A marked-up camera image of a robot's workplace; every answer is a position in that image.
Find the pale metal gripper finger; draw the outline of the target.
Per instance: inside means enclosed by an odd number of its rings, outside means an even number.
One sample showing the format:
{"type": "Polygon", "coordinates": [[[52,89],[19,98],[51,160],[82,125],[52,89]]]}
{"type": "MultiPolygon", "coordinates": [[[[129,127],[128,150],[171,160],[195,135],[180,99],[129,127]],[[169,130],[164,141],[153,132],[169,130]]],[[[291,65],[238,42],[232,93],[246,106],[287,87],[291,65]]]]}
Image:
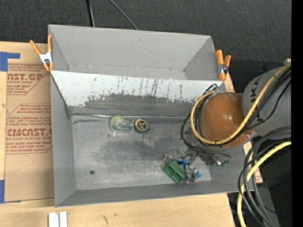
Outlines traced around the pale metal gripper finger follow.
{"type": "Polygon", "coordinates": [[[187,162],[185,156],[179,152],[168,152],[164,154],[164,161],[177,161],[177,162],[187,162]]]}
{"type": "Polygon", "coordinates": [[[187,183],[195,182],[199,178],[199,170],[196,169],[193,165],[186,165],[186,178],[187,183]]]}

